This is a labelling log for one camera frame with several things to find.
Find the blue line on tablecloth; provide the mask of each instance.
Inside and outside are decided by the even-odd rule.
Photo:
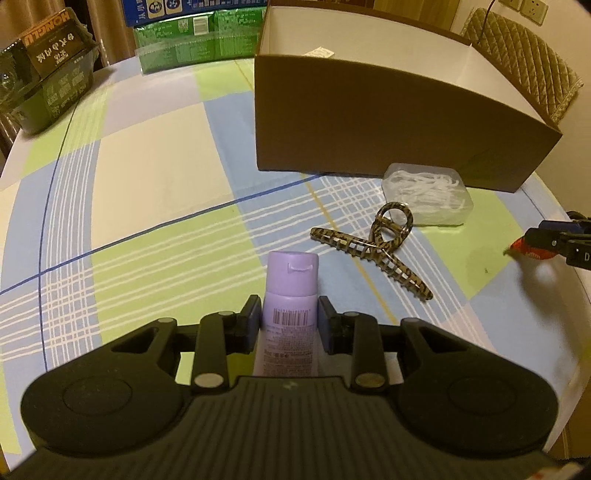
[[[150,228],[148,228],[146,230],[142,230],[141,232],[137,232],[137,233],[134,233],[133,235],[129,235],[129,236],[120,238],[119,240],[115,240],[114,242],[111,242],[110,244],[103,245],[102,247],[97,247],[97,248],[95,248],[93,250],[90,250],[90,251],[85,252],[83,254],[77,255],[77,256],[69,259],[69,260],[65,260],[65,261],[63,261],[63,262],[61,262],[61,263],[59,263],[57,265],[54,265],[53,267],[46,268],[45,270],[40,271],[36,275],[32,275],[29,278],[26,278],[25,280],[22,280],[19,283],[14,284],[11,287],[5,288],[4,290],[0,291],[0,295],[2,295],[3,293],[6,293],[6,292],[9,292],[9,291],[13,290],[13,289],[19,287],[20,285],[23,285],[23,284],[27,283],[28,281],[34,280],[35,278],[41,279],[41,277],[43,275],[45,275],[46,273],[52,272],[52,271],[54,271],[54,270],[56,270],[58,268],[61,268],[61,267],[65,266],[65,265],[69,264],[69,263],[75,262],[75,261],[80,260],[80,259],[82,259],[84,257],[88,257],[89,255],[92,255],[92,254],[95,254],[95,253],[98,253],[98,252],[102,252],[103,250],[106,250],[107,248],[114,247],[115,245],[122,244],[122,243],[126,242],[127,240],[133,240],[134,238],[138,238],[139,236],[145,235],[146,233],[154,232],[155,230],[159,230],[159,229],[161,229],[161,228],[163,228],[165,226],[169,226],[169,225],[173,225],[175,223],[183,222],[185,220],[189,220],[191,218],[195,218],[195,217],[198,217],[200,215],[204,215],[205,213],[214,212],[216,210],[220,210],[220,209],[225,208],[225,207],[229,207],[229,206],[232,206],[232,205],[237,205],[238,203],[246,202],[248,200],[252,200],[252,199],[255,199],[255,198],[258,198],[258,197],[269,195],[271,193],[279,192],[281,190],[286,190],[286,189],[289,189],[291,187],[295,187],[296,185],[301,185],[302,183],[306,183],[306,182],[309,182],[309,181],[312,181],[312,180],[315,180],[315,179],[319,179],[321,176],[322,175],[310,175],[309,177],[306,177],[306,178],[301,179],[301,180],[292,181],[291,183],[286,183],[285,185],[280,185],[280,186],[274,187],[272,189],[263,190],[262,192],[257,192],[257,193],[253,193],[251,195],[246,195],[244,197],[240,197],[240,198],[231,200],[230,202],[220,203],[219,205],[214,205],[213,207],[206,208],[205,210],[200,210],[198,212],[189,213],[188,215],[184,215],[182,217],[178,217],[178,218],[175,218],[173,220],[168,220],[167,222],[159,223],[158,225],[155,225],[153,227],[150,227]],[[39,288],[39,298],[41,298],[41,287]]]
[[[53,187],[53,180],[56,178],[57,166],[60,163],[61,152],[64,149],[64,144],[66,143],[66,138],[68,136],[68,132],[70,131],[70,125],[72,124],[72,119],[74,118],[74,113],[76,113],[76,109],[78,108],[78,104],[80,101],[78,100],[74,105],[74,109],[72,110],[72,115],[70,116],[70,121],[68,122],[68,126],[66,127],[66,131],[64,133],[64,138],[61,141],[60,151],[57,154],[56,164],[53,167],[53,172],[51,174],[51,180],[49,181],[49,188],[47,189],[47,199],[45,200],[45,208],[43,209],[43,220],[41,221],[41,239],[39,240],[39,268],[38,274],[36,275],[38,284],[37,284],[37,297],[39,299],[39,328],[41,329],[41,350],[43,351],[43,363],[45,364],[45,371],[47,372],[47,355],[45,353],[45,338],[43,337],[43,304],[41,302],[41,254],[43,252],[43,231],[45,230],[45,220],[47,217],[47,207],[49,206],[49,199],[51,198],[51,188]]]

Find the quilted chair cushion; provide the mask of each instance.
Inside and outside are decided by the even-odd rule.
[[[476,43],[485,14],[486,9],[476,8],[462,36]],[[486,19],[480,47],[511,72],[556,124],[583,86],[582,79],[538,35],[494,12]]]

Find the tablecloth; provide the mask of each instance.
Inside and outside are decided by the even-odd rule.
[[[589,377],[590,283],[560,257],[503,254],[540,220],[565,218],[540,179],[514,194],[470,189],[464,226],[413,229],[398,255],[433,291],[423,303],[375,265],[310,239],[314,226],[367,235],[380,180],[258,171],[253,85],[252,60],[142,76],[130,59],[98,72],[46,132],[19,135],[0,178],[9,465],[33,449],[19,405],[34,378],[161,316],[186,324],[239,310],[263,295],[277,249],[320,255],[320,292],[338,311],[420,317],[540,374],[560,399],[553,442]],[[248,373],[252,358],[231,364]]]

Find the blue box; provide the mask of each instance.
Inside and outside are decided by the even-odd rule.
[[[137,27],[181,15],[219,9],[264,7],[267,0],[121,0],[125,23]]]

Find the purple tube cap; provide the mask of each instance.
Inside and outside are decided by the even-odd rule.
[[[265,290],[284,297],[318,295],[318,255],[305,252],[269,253]]]

